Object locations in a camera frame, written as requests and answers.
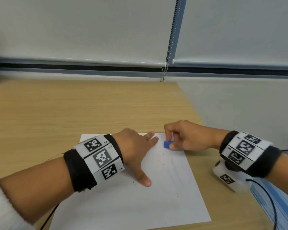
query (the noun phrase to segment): black cable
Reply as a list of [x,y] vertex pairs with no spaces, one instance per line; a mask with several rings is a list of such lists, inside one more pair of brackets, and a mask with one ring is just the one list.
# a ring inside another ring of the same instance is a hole
[[255,182],[255,183],[256,183],[257,185],[259,185],[259,186],[266,192],[266,194],[269,196],[269,199],[270,199],[270,201],[271,201],[271,203],[272,203],[272,207],[273,207],[273,211],[274,211],[274,228],[273,228],[273,230],[276,230],[276,227],[277,227],[276,208],[275,208],[274,202],[273,202],[271,196],[269,195],[268,191],[267,191],[261,184],[259,184],[258,182],[254,181],[254,180],[252,180],[252,179],[246,179],[246,181],[247,181],[247,182]]
[[56,205],[56,207],[52,210],[52,212],[50,213],[50,215],[48,216],[48,218],[46,219],[46,221],[44,222],[44,224],[42,225],[42,227],[40,228],[40,230],[43,230],[43,228],[45,227],[45,225],[47,224],[47,222],[49,221],[50,217],[53,215],[53,213],[56,211],[56,209],[58,208],[60,204]]

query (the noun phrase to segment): sheet of paper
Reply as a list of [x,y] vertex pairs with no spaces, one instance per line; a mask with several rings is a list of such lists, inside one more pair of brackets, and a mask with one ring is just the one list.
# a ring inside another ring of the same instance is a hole
[[[80,141],[95,135],[83,134]],[[158,143],[142,162],[151,187],[140,185],[125,169],[63,201],[50,230],[144,230],[211,221],[184,151],[165,149],[165,134],[156,136]]]

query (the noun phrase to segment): blue eraser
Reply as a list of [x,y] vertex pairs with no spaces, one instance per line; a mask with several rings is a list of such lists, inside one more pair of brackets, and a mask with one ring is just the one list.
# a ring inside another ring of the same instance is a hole
[[169,145],[171,144],[171,143],[173,143],[174,141],[165,141],[164,142],[164,148],[169,148]]

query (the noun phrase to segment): wooden desk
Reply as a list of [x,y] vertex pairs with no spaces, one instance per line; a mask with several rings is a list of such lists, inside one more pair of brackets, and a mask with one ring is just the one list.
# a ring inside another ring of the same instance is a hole
[[[2,81],[0,178],[69,150],[82,133],[163,132],[184,119],[202,124],[176,83]],[[272,229],[251,193],[234,193],[213,175],[218,151],[186,154],[212,221],[168,229]]]

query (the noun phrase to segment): sweater sleeve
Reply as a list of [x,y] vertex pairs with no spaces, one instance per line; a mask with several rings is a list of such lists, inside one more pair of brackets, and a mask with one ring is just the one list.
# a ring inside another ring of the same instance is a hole
[[34,230],[13,208],[0,188],[0,230]]

